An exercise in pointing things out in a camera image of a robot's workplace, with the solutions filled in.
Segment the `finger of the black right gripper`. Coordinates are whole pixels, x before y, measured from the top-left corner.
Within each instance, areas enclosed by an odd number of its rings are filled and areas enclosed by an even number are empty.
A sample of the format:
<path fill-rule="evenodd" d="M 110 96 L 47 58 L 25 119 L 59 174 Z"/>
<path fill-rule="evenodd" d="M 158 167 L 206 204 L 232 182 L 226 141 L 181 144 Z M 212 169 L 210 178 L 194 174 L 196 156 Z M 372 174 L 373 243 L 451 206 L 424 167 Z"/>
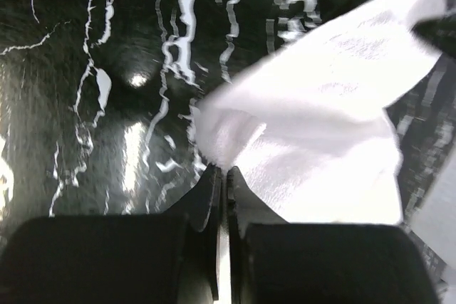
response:
<path fill-rule="evenodd" d="M 419 21 L 413 32 L 448 56 L 456 56 L 456 17 L 451 12 L 442 18 Z"/>

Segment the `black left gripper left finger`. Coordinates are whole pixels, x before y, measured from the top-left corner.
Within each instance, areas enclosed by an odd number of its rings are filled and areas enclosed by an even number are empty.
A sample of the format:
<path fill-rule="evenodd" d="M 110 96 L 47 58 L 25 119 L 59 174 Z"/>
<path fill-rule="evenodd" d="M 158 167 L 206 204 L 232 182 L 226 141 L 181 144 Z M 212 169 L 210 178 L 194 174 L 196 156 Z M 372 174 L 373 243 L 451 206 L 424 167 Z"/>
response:
<path fill-rule="evenodd" d="M 3 303 L 213 303 L 221 172 L 160 214 L 41 217 L 1 257 Z"/>

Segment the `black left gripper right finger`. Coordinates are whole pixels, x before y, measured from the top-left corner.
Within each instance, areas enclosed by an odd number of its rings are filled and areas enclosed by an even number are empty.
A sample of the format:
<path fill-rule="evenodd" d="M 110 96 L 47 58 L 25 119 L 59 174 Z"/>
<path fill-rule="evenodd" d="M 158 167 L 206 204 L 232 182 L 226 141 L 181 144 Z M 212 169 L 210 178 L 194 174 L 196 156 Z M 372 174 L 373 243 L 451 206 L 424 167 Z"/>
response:
<path fill-rule="evenodd" d="M 436 303 L 418 248 L 397 226 L 292 224 L 239 169 L 227 174 L 233 303 Z"/>

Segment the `white towel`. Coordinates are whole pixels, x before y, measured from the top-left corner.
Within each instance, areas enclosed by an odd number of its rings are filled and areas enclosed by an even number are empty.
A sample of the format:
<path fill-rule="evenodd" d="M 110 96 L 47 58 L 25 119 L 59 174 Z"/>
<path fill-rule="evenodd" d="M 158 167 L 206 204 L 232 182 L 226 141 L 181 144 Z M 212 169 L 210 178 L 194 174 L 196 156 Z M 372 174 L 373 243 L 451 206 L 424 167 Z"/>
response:
<path fill-rule="evenodd" d="M 195 107 L 208 161 L 240 171 L 243 224 L 402 220 L 398 136 L 386 108 L 441 52 L 413 26 L 446 0 L 370 0 L 220 86 Z"/>

